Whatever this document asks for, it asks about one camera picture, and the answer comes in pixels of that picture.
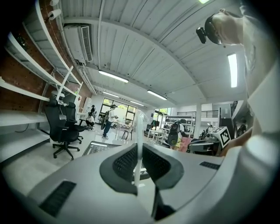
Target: floor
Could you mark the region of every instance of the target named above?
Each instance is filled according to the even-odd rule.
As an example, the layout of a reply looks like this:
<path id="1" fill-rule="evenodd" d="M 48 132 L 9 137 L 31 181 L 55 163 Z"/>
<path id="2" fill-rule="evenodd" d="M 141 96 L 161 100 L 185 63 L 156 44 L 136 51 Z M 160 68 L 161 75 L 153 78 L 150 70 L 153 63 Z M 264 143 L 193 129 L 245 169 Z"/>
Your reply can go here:
<path id="1" fill-rule="evenodd" d="M 136 141 L 136 134 L 133 133 L 132 141 L 122 140 L 123 131 L 120 131 L 119 137 L 116 140 L 116 129 L 110 129 L 108 132 L 108 140 L 102 139 L 103 131 L 100 125 L 94 126 L 94 131 L 83 131 L 80 135 L 84 138 L 82 144 L 78 141 L 70 144 L 79 147 L 80 151 L 70 149 L 74 158 L 81 157 L 91 141 L 104 142 L 108 144 L 124 145 Z M 143 142 L 147 142 L 147 137 L 144 136 Z M 15 188 L 24 195 L 32 190 L 44 178 L 71 162 L 70 155 L 62 151 L 53 158 L 53 153 L 57 150 L 53 149 L 50 142 L 43 142 L 30 149 L 27 149 L 23 154 L 12 157 L 5 161 L 2 168 L 3 175 L 10 187 Z M 140 181 L 139 200 L 150 212 L 153 206 L 154 199 L 154 183 L 151 179 Z"/>

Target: brick wall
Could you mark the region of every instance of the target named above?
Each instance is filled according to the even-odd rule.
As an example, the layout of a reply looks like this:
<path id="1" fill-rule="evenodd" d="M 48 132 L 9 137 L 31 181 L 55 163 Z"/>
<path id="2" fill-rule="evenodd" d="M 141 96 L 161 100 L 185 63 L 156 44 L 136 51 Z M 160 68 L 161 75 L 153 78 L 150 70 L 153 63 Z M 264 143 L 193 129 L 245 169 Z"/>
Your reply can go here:
<path id="1" fill-rule="evenodd" d="M 39 0 L 41 13 L 44 19 L 48 18 L 48 13 L 53 10 L 53 7 L 49 5 L 49 0 Z M 60 31 L 57 27 L 56 20 L 48 20 L 46 23 L 47 29 L 49 31 L 49 34 L 56 45 L 56 48 L 58 49 L 59 53 L 61 54 L 63 60 L 66 62 L 66 64 L 70 67 L 73 65 L 73 62 L 70 58 L 70 56 L 67 53 L 67 49 L 64 45 L 63 38 L 60 34 Z M 79 80 L 79 82 L 82 82 L 82 78 L 80 74 L 77 72 L 76 68 L 74 67 L 72 70 L 75 77 Z M 76 85 L 74 83 L 69 83 L 67 86 L 69 89 L 75 91 L 77 89 Z M 80 103 L 80 107 L 84 106 L 84 102 L 86 97 L 91 97 L 92 93 L 86 86 L 86 84 L 83 84 L 79 95 L 81 95 L 82 100 Z"/>
<path id="2" fill-rule="evenodd" d="M 53 10 L 49 5 L 49 1 L 40 1 L 40 6 L 42 8 L 43 16 L 46 16 L 48 11 Z M 59 51 L 62 55 L 62 58 L 65 60 L 68 66 L 71 66 L 73 63 L 70 59 L 70 56 L 67 54 L 67 50 L 62 41 L 62 37 L 58 30 L 55 21 L 49 21 L 46 23 L 48 31 Z M 36 46 L 33 44 L 32 40 L 29 38 L 28 34 L 24 30 L 23 26 L 20 26 L 16 31 L 13 31 L 14 35 L 20 34 L 27 46 L 26 52 L 49 74 L 53 70 L 53 66 L 45 59 L 45 57 L 38 51 Z M 76 69 L 73 69 L 73 74 L 76 78 L 82 82 L 82 78 Z M 36 93 L 38 95 L 42 95 L 46 82 L 42 80 L 37 75 L 33 74 L 30 70 L 26 69 L 19 62 L 17 62 L 13 57 L 11 57 L 6 51 L 3 51 L 3 57 L 1 60 L 1 69 L 0 76 L 6 82 L 13 84 L 17 87 L 25 89 L 27 91 Z M 63 77 L 56 72 L 55 78 L 59 81 L 63 81 Z M 66 85 L 72 91 L 76 91 L 78 88 L 77 84 L 68 83 Z M 53 86 L 49 86 L 46 97 L 50 97 L 51 91 L 55 90 Z M 85 84 L 83 84 L 80 95 L 82 96 L 82 101 L 80 107 L 83 107 L 84 101 L 86 97 L 91 97 L 92 93 L 87 88 Z M 40 100 L 31 98 L 4 88 L 0 87 L 0 109 L 6 110 L 21 110 L 21 111 L 33 111 L 37 112 L 39 108 Z"/>

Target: air conditioner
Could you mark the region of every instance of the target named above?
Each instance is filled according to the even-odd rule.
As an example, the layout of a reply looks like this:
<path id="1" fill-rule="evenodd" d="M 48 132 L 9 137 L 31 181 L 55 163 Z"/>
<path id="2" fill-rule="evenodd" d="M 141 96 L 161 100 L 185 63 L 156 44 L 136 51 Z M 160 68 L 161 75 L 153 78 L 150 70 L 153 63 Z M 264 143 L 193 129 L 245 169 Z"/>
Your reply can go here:
<path id="1" fill-rule="evenodd" d="M 67 25 L 63 30 L 73 58 L 84 64 L 92 61 L 89 26 Z"/>

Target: fluorescent light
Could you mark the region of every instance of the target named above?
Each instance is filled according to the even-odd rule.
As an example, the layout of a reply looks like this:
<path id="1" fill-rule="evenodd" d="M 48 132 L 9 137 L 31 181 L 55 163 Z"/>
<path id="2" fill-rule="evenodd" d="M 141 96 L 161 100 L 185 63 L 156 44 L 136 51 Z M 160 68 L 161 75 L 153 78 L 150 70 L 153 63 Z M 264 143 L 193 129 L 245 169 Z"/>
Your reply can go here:
<path id="1" fill-rule="evenodd" d="M 100 74 L 102 74 L 102 75 L 106 75 L 106 76 L 109 76 L 109 77 L 111 77 L 111 78 L 114 78 L 114 79 L 120 80 L 120 81 L 122 81 L 122 82 L 128 83 L 128 80 L 127 80 L 127 79 L 123 79 L 123 78 L 121 78 L 121 77 L 118 77 L 118 76 L 116 76 L 116 75 L 110 74 L 110 73 L 108 73 L 108 72 L 104 72 L 104 71 L 101 71 L 101 70 L 98 70 L 98 72 L 99 72 Z"/>
<path id="2" fill-rule="evenodd" d="M 134 101 L 130 101 L 130 102 L 136 103 L 136 102 L 134 102 Z M 136 104 L 141 105 L 141 106 L 144 106 L 143 104 L 140 104 L 140 103 L 136 103 Z"/>
<path id="3" fill-rule="evenodd" d="M 107 147 L 107 145 L 101 145 L 101 144 L 97 144 L 97 143 L 91 143 L 91 145 L 98 145 L 98 146 L 104 146 L 104 147 Z"/>
<path id="4" fill-rule="evenodd" d="M 167 100 L 166 98 L 160 96 L 159 94 L 156 94 L 156 93 L 152 92 L 151 90 L 148 90 L 147 92 L 148 92 L 148 93 L 151 93 L 151 94 L 154 95 L 154 96 L 159 97 L 160 99 Z"/>
<path id="5" fill-rule="evenodd" d="M 199 0 L 202 4 L 208 2 L 209 0 Z"/>
<path id="6" fill-rule="evenodd" d="M 114 95 L 114 94 L 112 94 L 112 93 L 106 93 L 106 92 L 104 92 L 104 91 L 103 91 L 103 93 L 119 98 L 119 96 Z"/>
<path id="7" fill-rule="evenodd" d="M 236 54 L 228 55 L 229 67 L 231 69 L 231 88 L 237 87 L 237 58 Z"/>

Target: pillar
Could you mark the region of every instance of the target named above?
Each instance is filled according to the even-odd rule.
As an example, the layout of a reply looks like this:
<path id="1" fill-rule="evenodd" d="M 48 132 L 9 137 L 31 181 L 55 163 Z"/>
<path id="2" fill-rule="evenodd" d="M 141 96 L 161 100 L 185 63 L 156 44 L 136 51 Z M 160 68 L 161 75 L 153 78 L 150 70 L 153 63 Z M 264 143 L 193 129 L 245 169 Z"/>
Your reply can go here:
<path id="1" fill-rule="evenodd" d="M 196 128 L 194 131 L 193 138 L 199 138 L 200 136 L 200 126 L 201 126 L 201 103 L 196 105 Z"/>

